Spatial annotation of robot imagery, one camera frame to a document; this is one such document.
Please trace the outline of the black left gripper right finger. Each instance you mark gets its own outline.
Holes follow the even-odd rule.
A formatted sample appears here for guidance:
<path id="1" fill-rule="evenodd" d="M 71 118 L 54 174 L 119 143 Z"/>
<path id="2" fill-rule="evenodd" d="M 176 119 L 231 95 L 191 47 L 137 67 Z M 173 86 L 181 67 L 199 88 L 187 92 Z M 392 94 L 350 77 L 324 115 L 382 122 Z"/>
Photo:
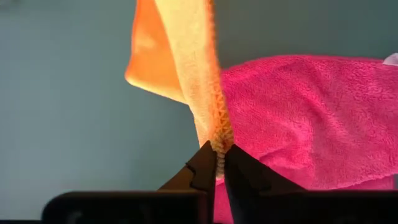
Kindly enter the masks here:
<path id="1" fill-rule="evenodd" d="M 307 190 L 236 145 L 224 174 L 235 223 L 397 224 L 395 190 Z"/>

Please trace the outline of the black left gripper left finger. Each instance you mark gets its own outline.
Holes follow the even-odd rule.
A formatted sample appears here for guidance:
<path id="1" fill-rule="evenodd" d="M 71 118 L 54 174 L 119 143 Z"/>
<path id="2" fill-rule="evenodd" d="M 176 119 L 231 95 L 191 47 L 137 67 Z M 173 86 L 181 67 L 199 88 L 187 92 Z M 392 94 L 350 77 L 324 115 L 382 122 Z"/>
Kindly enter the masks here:
<path id="1" fill-rule="evenodd" d="M 212 223 L 216 153 L 206 142 L 155 191 L 67 192 L 42 211 L 43 224 Z"/>

